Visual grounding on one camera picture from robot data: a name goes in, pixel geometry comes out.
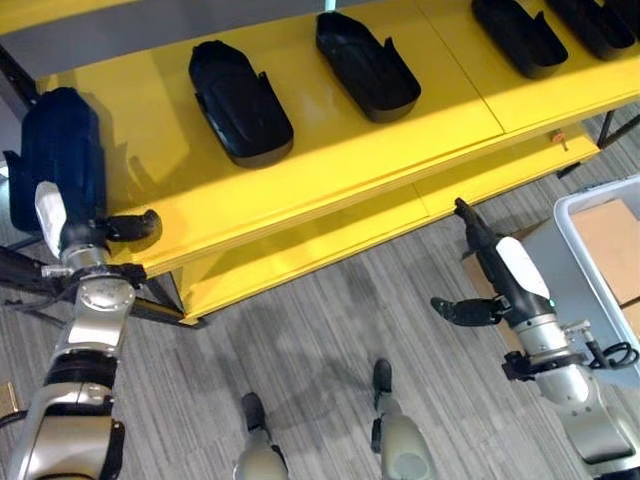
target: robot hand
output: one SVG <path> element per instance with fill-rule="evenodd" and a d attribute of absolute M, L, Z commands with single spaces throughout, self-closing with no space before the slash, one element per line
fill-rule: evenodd
<path fill-rule="evenodd" d="M 112 388 L 134 285 L 144 279 L 144 270 L 108 265 L 106 240 L 114 232 L 124 233 L 123 240 L 147 235 L 157 215 L 128 217 L 115 226 L 68 221 L 62 196 L 49 182 L 36 190 L 36 212 L 47 245 L 62 261 L 56 271 L 69 278 L 65 293 L 76 291 L 76 300 L 44 386 L 29 408 L 9 480 L 115 479 L 125 429 L 111 417 Z"/>
<path fill-rule="evenodd" d="M 619 349 L 602 352 L 588 322 L 561 328 L 549 290 L 522 244 L 512 237 L 499 238 L 462 199 L 456 200 L 455 213 L 464 220 L 469 247 L 498 296 L 458 303 L 433 298 L 433 308 L 461 326 L 495 325 L 505 319 L 525 350 L 525 355 L 505 355 L 507 378 L 536 382 L 594 478 L 640 478 L 640 438 L 605 405 L 591 372 L 624 368 L 638 360 L 638 352 L 629 347 L 625 360 L 615 362 L 607 352 Z M 583 365 L 585 356 L 570 348 L 567 335 L 575 331 L 584 335 L 594 356 L 588 366 Z"/>

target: white bin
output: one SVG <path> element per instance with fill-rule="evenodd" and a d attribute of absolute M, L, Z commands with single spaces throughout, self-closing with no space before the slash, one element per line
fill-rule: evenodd
<path fill-rule="evenodd" d="M 561 325 L 588 319 L 602 349 L 626 341 L 640 351 L 638 338 L 571 221 L 571 214 L 617 198 L 640 218 L 640 175 L 561 198 L 553 208 L 553 219 L 527 236 L 523 244 L 549 286 Z M 598 370 L 597 376 L 607 383 L 637 388 L 640 362 L 621 370 Z"/>

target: black tray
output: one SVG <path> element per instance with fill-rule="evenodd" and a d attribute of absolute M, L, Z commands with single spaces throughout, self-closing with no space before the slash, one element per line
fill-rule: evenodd
<path fill-rule="evenodd" d="M 9 166 L 9 210 L 18 230 L 40 232 L 36 187 L 55 183 L 69 221 L 106 213 L 104 152 L 99 120 L 73 88 L 43 94 L 22 121 L 22 155 L 4 152 Z"/>
<path fill-rule="evenodd" d="M 318 15 L 316 45 L 364 114 L 373 122 L 403 117 L 420 96 L 420 84 L 396 51 L 362 23 L 337 12 Z"/>
<path fill-rule="evenodd" d="M 547 3 L 602 60 L 617 57 L 636 41 L 631 30 L 608 5 L 601 7 L 594 0 L 547 0 Z"/>
<path fill-rule="evenodd" d="M 524 76 L 548 77 L 569 58 L 542 12 L 531 18 L 514 0 L 473 0 L 471 6 L 489 36 Z"/>
<path fill-rule="evenodd" d="M 636 38 L 640 38 L 640 0 L 607 0 L 606 4 L 618 14 Z"/>
<path fill-rule="evenodd" d="M 293 147 L 293 127 L 267 74 L 219 40 L 193 49 L 189 75 L 196 98 L 229 158 L 244 168 L 271 165 Z"/>

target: yellow table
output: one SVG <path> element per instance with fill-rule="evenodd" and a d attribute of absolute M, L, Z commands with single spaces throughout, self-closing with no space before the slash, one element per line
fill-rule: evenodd
<path fill-rule="evenodd" d="M 0 0 L 0 35 L 134 0 Z"/>
<path fill-rule="evenodd" d="M 477 201 L 594 155 L 593 142 L 569 125 L 638 96 L 630 75 L 637 48 L 613 62 L 580 51 L 579 68 L 521 79 L 470 23 L 467 2 L 460 10 L 430 2 L 345 9 L 379 40 L 392 36 L 422 85 L 415 109 L 388 125 L 368 122 L 333 76 L 315 47 L 314 16 L 43 79 L 42 88 L 77 88 L 100 115 L 111 210 L 153 208 L 163 219 L 157 243 L 118 246 L 115 260 L 142 263 L 152 276 L 173 272 L 195 321 L 440 218 L 457 195 Z M 269 75 L 295 130 L 293 151 L 278 165 L 236 167 L 201 114 L 187 65 L 192 47 L 211 39 L 243 50 Z M 573 59 L 582 47 L 563 41 Z M 485 73 L 467 50 L 490 60 Z M 581 75 L 608 88 L 578 88 Z M 568 152 L 549 141 L 559 126 L 568 126 Z"/>

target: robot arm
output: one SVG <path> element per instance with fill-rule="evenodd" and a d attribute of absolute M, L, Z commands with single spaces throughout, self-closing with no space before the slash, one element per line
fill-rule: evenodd
<path fill-rule="evenodd" d="M 144 271 L 134 265 L 108 265 L 109 230 L 93 221 L 67 221 L 54 184 L 38 186 L 36 210 L 47 244 L 62 261 L 54 271 L 68 276 L 68 290 L 77 293 L 73 319 L 55 347 L 44 386 L 32 401 L 14 449 L 9 479 L 115 479 L 125 429 L 111 417 L 112 388 L 134 285 Z M 148 221 L 155 221 L 149 215 L 129 220 L 134 230 L 135 223 L 140 224 L 142 236 L 149 230 Z M 132 235 L 122 236 L 130 240 Z"/>
<path fill-rule="evenodd" d="M 505 319 L 525 350 L 505 355 L 503 369 L 509 380 L 533 380 L 549 401 L 575 452 L 594 478 L 640 479 L 640 438 L 609 408 L 584 355 L 570 348 L 568 335 L 583 333 L 594 355 L 592 368 L 621 368 L 638 359 L 628 351 L 626 362 L 607 359 L 589 332 L 588 322 L 561 328 L 549 291 L 520 242 L 498 238 L 461 199 L 455 213 L 466 224 L 469 246 L 498 297 L 458 303 L 434 298 L 435 310 L 457 325 L 495 325 Z"/>

